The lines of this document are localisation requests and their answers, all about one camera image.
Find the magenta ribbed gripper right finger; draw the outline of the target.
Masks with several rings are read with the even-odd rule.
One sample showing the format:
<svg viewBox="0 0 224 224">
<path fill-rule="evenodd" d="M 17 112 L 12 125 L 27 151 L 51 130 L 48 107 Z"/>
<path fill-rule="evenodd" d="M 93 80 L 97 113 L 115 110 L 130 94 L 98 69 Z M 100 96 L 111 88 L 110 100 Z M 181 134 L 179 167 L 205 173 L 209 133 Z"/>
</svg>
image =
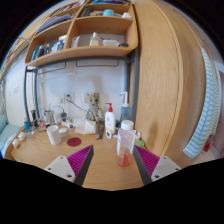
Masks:
<svg viewBox="0 0 224 224">
<path fill-rule="evenodd" d="M 152 152 L 139 146 L 134 146 L 133 156 L 143 185 L 148 185 L 180 170 L 180 167 L 169 157 L 158 157 Z"/>
</svg>

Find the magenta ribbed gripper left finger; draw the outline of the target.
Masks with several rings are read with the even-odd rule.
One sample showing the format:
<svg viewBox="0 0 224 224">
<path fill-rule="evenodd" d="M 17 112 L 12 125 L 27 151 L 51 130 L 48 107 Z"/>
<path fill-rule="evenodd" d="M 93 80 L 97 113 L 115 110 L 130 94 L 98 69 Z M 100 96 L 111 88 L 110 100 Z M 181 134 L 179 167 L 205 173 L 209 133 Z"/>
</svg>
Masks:
<svg viewBox="0 0 224 224">
<path fill-rule="evenodd" d="M 45 168 L 45 171 L 82 186 L 93 155 L 93 146 L 90 145 L 68 157 L 57 157 Z"/>
</svg>

